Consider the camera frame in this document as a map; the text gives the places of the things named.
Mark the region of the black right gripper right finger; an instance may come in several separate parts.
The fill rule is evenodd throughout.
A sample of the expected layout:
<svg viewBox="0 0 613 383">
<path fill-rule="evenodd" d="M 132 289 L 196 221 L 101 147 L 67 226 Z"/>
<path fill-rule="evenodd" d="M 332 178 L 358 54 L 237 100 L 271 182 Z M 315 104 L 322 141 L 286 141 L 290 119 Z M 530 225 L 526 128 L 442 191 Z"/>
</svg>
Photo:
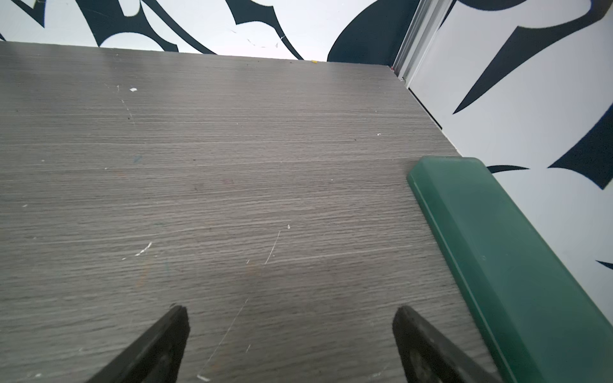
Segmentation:
<svg viewBox="0 0 613 383">
<path fill-rule="evenodd" d="M 400 306 L 393 333 L 408 382 L 498 382 L 410 306 Z"/>
</svg>

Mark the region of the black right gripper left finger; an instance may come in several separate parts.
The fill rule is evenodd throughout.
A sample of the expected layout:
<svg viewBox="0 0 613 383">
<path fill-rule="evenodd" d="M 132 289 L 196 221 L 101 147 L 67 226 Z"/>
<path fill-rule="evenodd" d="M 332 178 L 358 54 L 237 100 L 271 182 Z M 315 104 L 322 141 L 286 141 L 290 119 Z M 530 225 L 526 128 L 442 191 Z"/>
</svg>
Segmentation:
<svg viewBox="0 0 613 383">
<path fill-rule="evenodd" d="M 175 382 L 189 333 L 187 308 L 174 306 L 89 382 Z"/>
</svg>

